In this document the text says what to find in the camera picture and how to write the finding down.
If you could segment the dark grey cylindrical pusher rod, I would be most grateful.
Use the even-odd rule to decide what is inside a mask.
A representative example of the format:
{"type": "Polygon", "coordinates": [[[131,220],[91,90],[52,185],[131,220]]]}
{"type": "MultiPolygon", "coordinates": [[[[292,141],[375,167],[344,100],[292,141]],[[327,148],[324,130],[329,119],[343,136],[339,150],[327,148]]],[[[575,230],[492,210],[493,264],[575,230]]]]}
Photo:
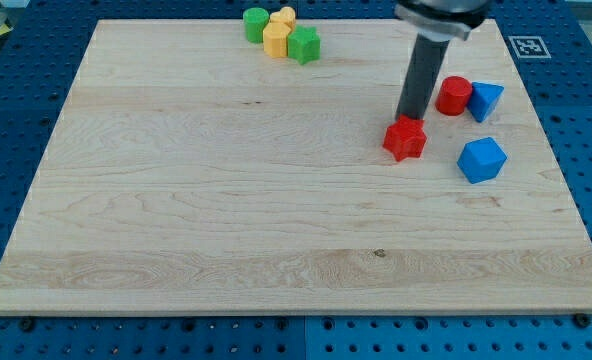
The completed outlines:
{"type": "Polygon", "coordinates": [[[419,33],[399,96],[395,117],[421,120],[427,110],[449,41],[433,41],[419,33]]]}

